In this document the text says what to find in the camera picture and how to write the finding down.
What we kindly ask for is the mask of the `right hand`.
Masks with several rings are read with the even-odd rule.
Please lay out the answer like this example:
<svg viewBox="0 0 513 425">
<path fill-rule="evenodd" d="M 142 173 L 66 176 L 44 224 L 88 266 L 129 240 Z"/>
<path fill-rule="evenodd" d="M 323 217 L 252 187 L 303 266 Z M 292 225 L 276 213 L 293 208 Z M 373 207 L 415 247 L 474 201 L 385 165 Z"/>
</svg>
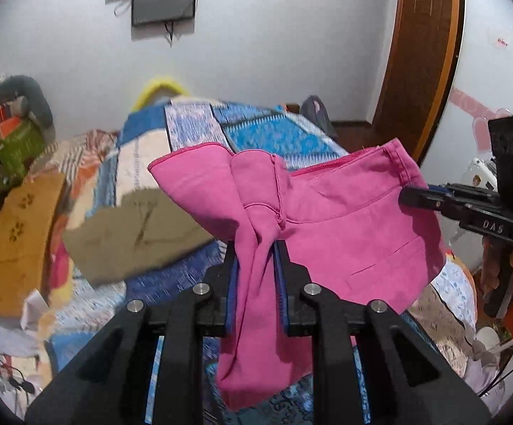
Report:
<svg viewBox="0 0 513 425">
<path fill-rule="evenodd" d="M 498 284 L 500 284 L 498 274 L 501 270 L 501 249 L 495 246 L 493 242 L 487 237 L 482 238 L 482 246 L 483 254 L 480 273 L 480 285 L 482 291 L 488 293 L 498 288 Z M 510 264 L 513 269 L 513 252 L 510 256 Z"/>
</svg>

